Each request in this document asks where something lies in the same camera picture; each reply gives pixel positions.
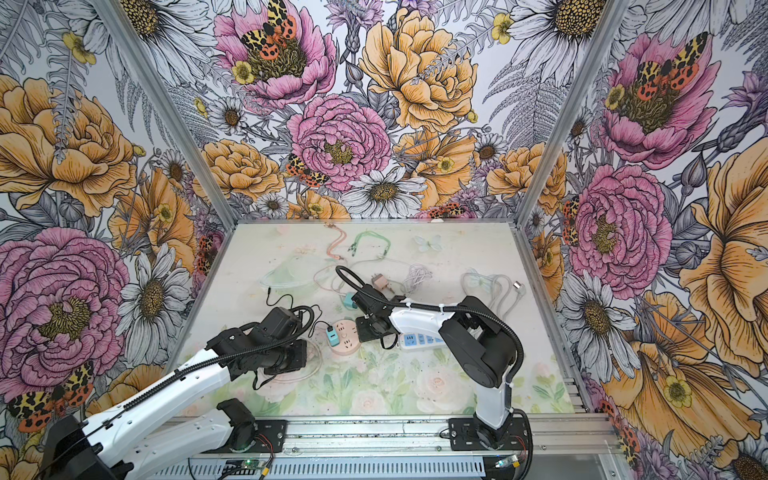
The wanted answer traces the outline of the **teal charger with black cable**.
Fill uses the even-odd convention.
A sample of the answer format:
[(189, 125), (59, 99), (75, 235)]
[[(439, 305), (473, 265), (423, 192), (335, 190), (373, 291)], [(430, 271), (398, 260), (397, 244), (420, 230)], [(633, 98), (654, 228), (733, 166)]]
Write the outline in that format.
[(338, 333), (333, 326), (326, 328), (326, 337), (331, 348), (337, 347), (341, 343)]

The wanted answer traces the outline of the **teal charger with white cable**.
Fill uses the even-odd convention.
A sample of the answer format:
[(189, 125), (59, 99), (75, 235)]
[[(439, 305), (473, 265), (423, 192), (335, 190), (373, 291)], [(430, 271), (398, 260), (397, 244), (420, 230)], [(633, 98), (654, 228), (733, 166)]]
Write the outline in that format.
[(342, 303), (344, 307), (347, 309), (350, 309), (350, 310), (357, 309), (357, 304), (354, 301), (354, 295), (352, 293), (346, 293), (342, 300)]

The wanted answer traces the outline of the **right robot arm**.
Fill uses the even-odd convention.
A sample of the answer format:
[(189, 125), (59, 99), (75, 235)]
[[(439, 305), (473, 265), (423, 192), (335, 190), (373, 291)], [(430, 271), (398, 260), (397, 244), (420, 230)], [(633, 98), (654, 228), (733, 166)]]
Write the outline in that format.
[(376, 338), (414, 334), (442, 340), (475, 383), (476, 438), (486, 448), (499, 448), (511, 427), (510, 383), (524, 362), (522, 342), (512, 328), (475, 296), (457, 304), (423, 304), (388, 299), (366, 285), (352, 300), (363, 312), (358, 323)]

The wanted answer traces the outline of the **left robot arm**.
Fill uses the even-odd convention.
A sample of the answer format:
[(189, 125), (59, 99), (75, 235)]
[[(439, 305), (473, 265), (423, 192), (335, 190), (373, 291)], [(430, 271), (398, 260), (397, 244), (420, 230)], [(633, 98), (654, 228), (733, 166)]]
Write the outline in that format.
[(300, 332), (264, 343), (239, 328), (229, 329), (186, 363), (129, 399), (85, 420), (60, 420), (48, 433), (40, 479), (136, 479), (183, 458), (258, 443), (256, 420), (236, 399), (169, 430), (158, 429), (204, 395), (248, 372), (274, 375), (307, 363)]

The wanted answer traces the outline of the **pink charger plug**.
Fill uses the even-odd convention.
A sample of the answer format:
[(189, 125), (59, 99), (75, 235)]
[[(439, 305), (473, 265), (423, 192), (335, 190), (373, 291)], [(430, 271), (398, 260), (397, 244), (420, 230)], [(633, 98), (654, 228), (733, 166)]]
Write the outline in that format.
[(391, 289), (390, 281), (383, 274), (375, 274), (371, 278), (371, 283), (373, 287), (380, 292)]

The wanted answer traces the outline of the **round pink power socket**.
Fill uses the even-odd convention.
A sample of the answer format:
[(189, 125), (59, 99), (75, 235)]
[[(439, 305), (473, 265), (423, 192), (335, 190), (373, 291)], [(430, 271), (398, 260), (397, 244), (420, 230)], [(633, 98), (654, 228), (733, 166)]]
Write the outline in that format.
[(338, 356), (350, 356), (356, 353), (361, 347), (357, 325), (354, 320), (340, 320), (334, 325), (334, 332), (338, 343), (331, 346), (331, 351)]

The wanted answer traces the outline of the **white blue power strip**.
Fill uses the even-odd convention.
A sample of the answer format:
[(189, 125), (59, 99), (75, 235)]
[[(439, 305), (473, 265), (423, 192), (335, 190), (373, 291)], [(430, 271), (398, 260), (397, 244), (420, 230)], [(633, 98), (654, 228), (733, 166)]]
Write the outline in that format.
[(417, 351), (442, 348), (445, 346), (445, 343), (439, 337), (421, 333), (403, 333), (400, 335), (399, 345), (405, 351)]

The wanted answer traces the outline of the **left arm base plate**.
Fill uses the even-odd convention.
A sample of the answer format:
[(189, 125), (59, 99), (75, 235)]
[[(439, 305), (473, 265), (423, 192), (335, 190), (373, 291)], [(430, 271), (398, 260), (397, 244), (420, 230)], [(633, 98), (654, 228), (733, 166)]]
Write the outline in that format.
[(281, 453), (287, 437), (287, 420), (257, 419), (235, 426), (223, 446), (207, 454)]

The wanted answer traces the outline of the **aluminium front rail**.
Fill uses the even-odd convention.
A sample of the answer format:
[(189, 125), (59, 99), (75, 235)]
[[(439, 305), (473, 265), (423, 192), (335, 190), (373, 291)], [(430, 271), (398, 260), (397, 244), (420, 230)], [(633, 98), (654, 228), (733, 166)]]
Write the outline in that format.
[(619, 440), (602, 414), (533, 414), (532, 447), (522, 451), (452, 451), (449, 416), (293, 417), (286, 419), (287, 437), (281, 453), (207, 454), (192, 457), (232, 459), (385, 457), (385, 456), (505, 456), (526, 451), (534, 455), (586, 455), (619, 452)]

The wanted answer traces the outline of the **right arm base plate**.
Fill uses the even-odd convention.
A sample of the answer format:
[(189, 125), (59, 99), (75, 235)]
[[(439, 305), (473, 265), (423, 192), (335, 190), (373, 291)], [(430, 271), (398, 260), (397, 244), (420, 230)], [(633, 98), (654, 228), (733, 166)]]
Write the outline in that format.
[(529, 423), (513, 415), (497, 429), (476, 417), (450, 418), (448, 440), (452, 451), (522, 451), (533, 442)]

